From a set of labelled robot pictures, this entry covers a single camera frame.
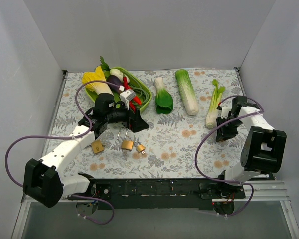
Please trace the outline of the small brass padlock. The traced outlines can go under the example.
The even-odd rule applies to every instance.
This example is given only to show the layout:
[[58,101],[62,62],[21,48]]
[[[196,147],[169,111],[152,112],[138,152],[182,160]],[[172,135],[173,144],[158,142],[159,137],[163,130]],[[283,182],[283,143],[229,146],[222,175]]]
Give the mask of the small brass padlock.
[[138,153],[145,154],[146,148],[139,141],[135,141],[134,146]]

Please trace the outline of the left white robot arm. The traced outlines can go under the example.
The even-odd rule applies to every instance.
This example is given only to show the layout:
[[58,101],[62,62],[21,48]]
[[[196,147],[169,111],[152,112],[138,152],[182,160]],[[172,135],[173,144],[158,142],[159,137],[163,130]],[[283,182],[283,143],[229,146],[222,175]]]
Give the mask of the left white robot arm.
[[78,173],[66,179],[63,173],[109,124],[122,123],[124,128],[133,133],[149,128],[139,109],[128,109],[125,103],[115,102],[109,93],[101,93],[86,114],[88,117],[79,121],[69,140],[59,144],[40,160],[29,160],[25,166],[23,192],[48,208],[56,205],[64,196],[80,194],[85,199],[95,196],[95,179],[92,176]]

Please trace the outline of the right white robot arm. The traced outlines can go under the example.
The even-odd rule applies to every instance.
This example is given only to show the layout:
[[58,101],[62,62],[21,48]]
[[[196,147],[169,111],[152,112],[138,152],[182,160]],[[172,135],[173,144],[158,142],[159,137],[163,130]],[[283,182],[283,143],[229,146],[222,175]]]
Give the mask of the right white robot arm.
[[230,140],[238,135],[238,127],[248,131],[242,147],[240,162],[221,174],[223,181],[216,184],[216,194],[229,197],[233,185],[241,185],[261,174],[277,173],[282,164],[287,135],[276,130],[263,117],[264,109],[255,100],[246,96],[231,96],[232,106],[217,104],[221,116],[217,117],[216,142]]

